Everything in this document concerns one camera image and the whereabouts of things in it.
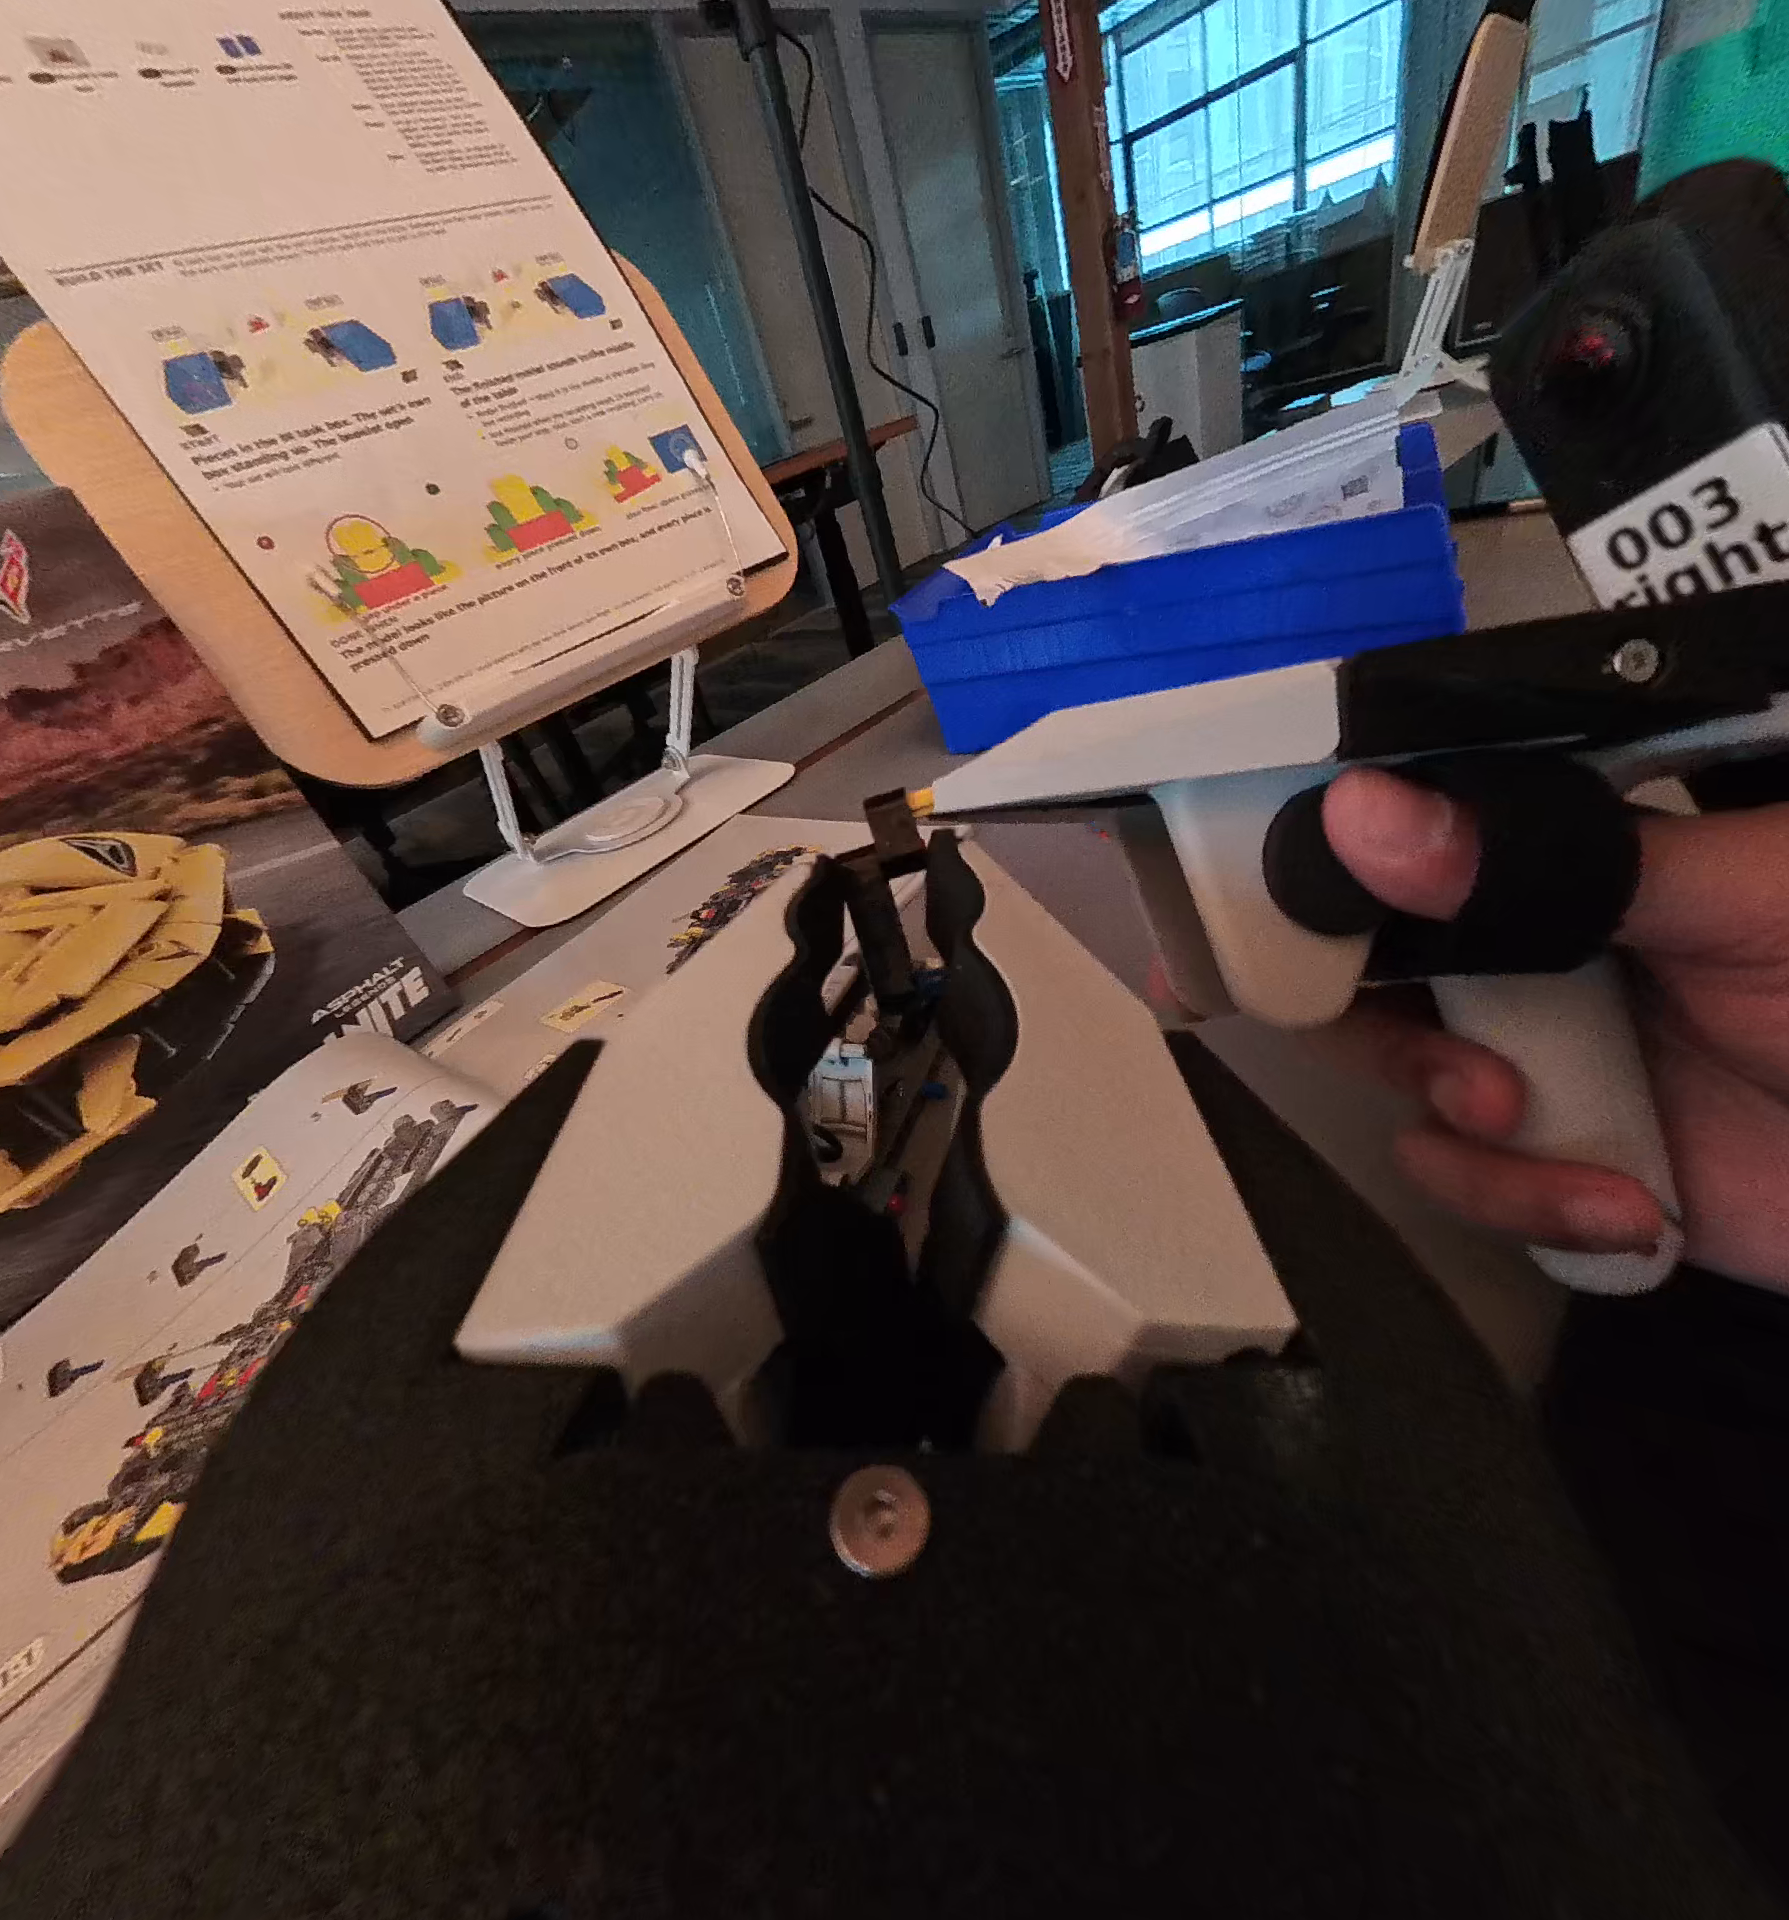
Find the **teal carry bag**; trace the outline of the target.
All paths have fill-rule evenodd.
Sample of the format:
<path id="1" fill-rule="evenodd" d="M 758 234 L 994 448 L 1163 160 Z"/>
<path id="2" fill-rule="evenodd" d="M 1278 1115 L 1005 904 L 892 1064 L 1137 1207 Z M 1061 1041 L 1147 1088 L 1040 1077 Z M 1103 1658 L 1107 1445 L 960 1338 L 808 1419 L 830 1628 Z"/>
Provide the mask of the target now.
<path id="1" fill-rule="evenodd" d="M 1789 179 L 1789 2 L 1664 2 L 1637 194 L 1722 159 Z"/>

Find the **white papers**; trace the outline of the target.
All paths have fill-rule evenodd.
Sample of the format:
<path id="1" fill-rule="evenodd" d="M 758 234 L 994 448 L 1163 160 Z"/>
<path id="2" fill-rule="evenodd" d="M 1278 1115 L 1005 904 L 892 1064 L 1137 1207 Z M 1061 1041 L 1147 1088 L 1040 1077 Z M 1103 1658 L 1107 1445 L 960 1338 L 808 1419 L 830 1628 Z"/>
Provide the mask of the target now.
<path id="1" fill-rule="evenodd" d="M 946 562 L 981 606 L 1014 587 L 1061 584 L 1107 567 L 1147 562 L 1335 526 L 1404 502 L 1403 432 L 1439 416 L 1434 390 L 1387 390 L 1212 462 L 1100 496 L 1034 534 L 994 534 Z"/>

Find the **black metal pole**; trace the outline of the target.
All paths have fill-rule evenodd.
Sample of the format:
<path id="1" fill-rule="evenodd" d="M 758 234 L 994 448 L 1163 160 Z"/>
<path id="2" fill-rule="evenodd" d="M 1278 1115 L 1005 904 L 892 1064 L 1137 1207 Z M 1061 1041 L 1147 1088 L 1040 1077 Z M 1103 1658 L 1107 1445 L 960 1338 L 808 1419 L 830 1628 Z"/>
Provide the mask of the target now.
<path id="1" fill-rule="evenodd" d="M 810 187 L 802 160 L 802 136 L 793 130 L 793 106 L 788 95 L 775 47 L 775 22 L 770 2 L 732 2 L 732 12 L 737 51 L 753 67 L 763 99 L 765 139 L 782 187 L 788 221 L 810 302 L 816 341 L 844 435 L 847 470 L 854 483 L 858 511 L 865 518 L 869 548 L 879 567 L 883 596 L 886 606 L 892 606 L 904 592 L 904 562 L 886 514 L 879 455 L 872 448 L 872 432 L 858 400 L 858 378 L 844 337 L 844 321 L 831 300 L 822 233 L 816 226 Z"/>

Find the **white cabinet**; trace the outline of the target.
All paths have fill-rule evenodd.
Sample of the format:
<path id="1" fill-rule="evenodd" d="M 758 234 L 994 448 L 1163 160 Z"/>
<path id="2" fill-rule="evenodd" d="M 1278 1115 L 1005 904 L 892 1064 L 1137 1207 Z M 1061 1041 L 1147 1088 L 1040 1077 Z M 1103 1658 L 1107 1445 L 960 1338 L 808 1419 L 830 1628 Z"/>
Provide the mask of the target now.
<path id="1" fill-rule="evenodd" d="M 1170 418 L 1170 435 L 1198 456 L 1244 442 L 1244 302 L 1200 305 L 1189 317 L 1131 330 L 1131 384 L 1137 432 Z"/>

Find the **wooden post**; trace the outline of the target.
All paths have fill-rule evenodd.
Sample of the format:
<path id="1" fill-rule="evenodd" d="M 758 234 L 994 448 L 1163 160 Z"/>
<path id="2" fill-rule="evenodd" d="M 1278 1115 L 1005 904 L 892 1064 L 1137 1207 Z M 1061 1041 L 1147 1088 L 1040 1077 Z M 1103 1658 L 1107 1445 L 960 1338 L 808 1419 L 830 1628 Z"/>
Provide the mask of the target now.
<path id="1" fill-rule="evenodd" d="M 1103 109 L 1097 2 L 1035 2 L 1048 57 L 1048 106 L 1059 164 L 1059 208 L 1068 244 L 1079 384 L 1097 464 L 1137 428 L 1131 349 L 1118 264 L 1118 200 Z"/>

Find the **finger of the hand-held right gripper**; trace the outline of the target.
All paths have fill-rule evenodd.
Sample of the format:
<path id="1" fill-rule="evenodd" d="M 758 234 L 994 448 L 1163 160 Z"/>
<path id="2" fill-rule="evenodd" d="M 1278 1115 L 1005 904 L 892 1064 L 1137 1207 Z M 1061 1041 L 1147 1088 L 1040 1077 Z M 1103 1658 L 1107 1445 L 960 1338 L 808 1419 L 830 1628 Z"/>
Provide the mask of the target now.
<path id="1" fill-rule="evenodd" d="M 1049 710 L 930 779 L 933 820 L 1107 803 L 1335 759 L 1341 661 Z"/>

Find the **yellow toy car set box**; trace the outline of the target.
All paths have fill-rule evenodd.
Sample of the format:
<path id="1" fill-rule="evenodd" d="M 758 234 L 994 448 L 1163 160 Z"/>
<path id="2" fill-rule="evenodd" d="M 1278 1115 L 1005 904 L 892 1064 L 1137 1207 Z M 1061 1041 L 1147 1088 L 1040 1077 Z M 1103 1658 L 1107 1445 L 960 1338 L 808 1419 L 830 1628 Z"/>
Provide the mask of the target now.
<path id="1" fill-rule="evenodd" d="M 0 1328 L 282 1068 L 458 993 L 66 489 L 0 496 Z"/>

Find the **blue plastic bin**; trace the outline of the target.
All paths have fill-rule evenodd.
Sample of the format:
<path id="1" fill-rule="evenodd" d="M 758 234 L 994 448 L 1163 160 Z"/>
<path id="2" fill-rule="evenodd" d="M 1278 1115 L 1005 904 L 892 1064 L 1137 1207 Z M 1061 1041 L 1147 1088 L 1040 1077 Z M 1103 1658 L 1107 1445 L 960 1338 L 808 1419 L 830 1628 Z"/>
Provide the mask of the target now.
<path id="1" fill-rule="evenodd" d="M 1396 432 L 1387 514 L 1027 584 L 991 607 L 930 574 L 892 613 L 946 749 L 987 751 L 1068 708 L 1462 633 L 1439 470 L 1417 418 Z"/>

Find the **printed task sheet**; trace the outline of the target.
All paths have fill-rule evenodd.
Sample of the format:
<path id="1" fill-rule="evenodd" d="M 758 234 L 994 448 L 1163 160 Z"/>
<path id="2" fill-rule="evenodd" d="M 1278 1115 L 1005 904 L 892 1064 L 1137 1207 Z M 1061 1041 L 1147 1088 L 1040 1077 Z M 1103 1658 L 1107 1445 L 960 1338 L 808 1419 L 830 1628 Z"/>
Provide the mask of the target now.
<path id="1" fill-rule="evenodd" d="M 366 739 L 788 554 L 445 2 L 0 2 L 0 260 Z"/>

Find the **person's right hand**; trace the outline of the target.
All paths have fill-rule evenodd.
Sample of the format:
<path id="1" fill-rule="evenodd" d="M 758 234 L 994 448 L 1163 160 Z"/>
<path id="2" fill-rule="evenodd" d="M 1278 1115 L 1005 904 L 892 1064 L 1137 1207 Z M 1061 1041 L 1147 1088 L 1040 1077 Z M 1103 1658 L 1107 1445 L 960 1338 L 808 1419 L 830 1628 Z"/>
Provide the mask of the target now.
<path id="1" fill-rule="evenodd" d="M 1674 1153 L 1683 1256 L 1789 1296 L 1789 804 L 1641 811 L 1637 888 L 1618 927 L 1641 974 L 1655 1112 Z M 1443 1035 L 1417 989 L 1377 989 L 1322 1031 L 1325 1056 L 1408 1098 L 1404 1177 L 1468 1228 L 1580 1256 L 1652 1253 L 1664 1213 L 1596 1165 L 1521 1153 L 1518 1072 Z"/>

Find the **white document stand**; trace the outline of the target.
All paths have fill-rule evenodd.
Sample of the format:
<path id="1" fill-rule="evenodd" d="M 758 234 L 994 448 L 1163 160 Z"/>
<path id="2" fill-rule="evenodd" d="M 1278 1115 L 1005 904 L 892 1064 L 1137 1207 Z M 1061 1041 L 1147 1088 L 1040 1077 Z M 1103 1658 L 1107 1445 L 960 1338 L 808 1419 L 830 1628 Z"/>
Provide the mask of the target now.
<path id="1" fill-rule="evenodd" d="M 655 775 L 531 834 L 490 718 L 442 708 L 423 721 L 424 746 L 474 746 L 501 855 L 462 878 L 474 906 L 521 927 L 564 926 L 687 850 L 790 779 L 790 762 L 699 751 L 692 746 L 699 647 L 669 661 L 669 728 Z"/>

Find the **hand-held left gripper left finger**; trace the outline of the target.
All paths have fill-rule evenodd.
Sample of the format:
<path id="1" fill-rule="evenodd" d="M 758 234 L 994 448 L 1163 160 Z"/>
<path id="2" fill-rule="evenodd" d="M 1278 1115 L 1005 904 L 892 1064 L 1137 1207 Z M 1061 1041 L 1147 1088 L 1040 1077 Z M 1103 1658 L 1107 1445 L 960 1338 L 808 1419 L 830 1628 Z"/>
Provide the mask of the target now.
<path id="1" fill-rule="evenodd" d="M 602 1041 L 452 1348 L 474 1365 L 590 1365 L 644 1390 L 697 1378 L 737 1442 L 763 1436 L 756 1375 L 782 1327 L 756 1233 L 788 1118 L 748 1023 L 790 967 L 799 855 Z"/>

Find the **black lego connector blue pin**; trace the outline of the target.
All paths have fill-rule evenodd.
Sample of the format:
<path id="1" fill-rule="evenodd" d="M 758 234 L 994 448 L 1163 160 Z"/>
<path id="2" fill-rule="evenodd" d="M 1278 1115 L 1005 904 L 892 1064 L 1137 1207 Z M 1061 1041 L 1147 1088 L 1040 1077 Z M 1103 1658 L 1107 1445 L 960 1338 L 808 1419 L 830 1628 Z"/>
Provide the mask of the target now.
<path id="1" fill-rule="evenodd" d="M 892 881 L 923 874 L 923 822 L 905 811 L 905 791 L 889 788 L 865 803 L 869 848 L 838 857 L 847 916 L 858 934 L 858 961 L 872 989 L 879 1023 L 898 1031 L 917 1002 L 913 957 Z"/>

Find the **lego car chassis model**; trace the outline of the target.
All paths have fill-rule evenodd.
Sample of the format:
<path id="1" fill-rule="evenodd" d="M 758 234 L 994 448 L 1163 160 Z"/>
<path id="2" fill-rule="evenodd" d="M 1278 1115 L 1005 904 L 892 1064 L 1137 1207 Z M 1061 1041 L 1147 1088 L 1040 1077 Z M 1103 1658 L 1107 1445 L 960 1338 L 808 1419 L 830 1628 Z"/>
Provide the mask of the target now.
<path id="1" fill-rule="evenodd" d="M 949 1156 L 967 1079 L 937 1035 L 949 972 L 917 965 L 917 1002 L 883 1015 L 858 957 L 822 986 L 830 1043 L 802 1089 L 802 1118 L 820 1175 L 889 1218 L 922 1248 L 930 1191 Z"/>

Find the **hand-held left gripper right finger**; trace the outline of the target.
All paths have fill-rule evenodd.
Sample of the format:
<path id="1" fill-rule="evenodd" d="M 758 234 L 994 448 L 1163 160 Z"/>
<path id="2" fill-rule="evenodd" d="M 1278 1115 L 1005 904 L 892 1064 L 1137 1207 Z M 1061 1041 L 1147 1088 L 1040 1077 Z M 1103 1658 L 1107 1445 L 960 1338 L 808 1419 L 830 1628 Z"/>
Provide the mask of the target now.
<path id="1" fill-rule="evenodd" d="M 1286 1357 L 1292 1303 L 1152 1011 L 981 848 L 927 848 L 960 1108 L 923 1283 L 994 1365 L 970 1436 L 1027 1450 L 1065 1384 Z"/>

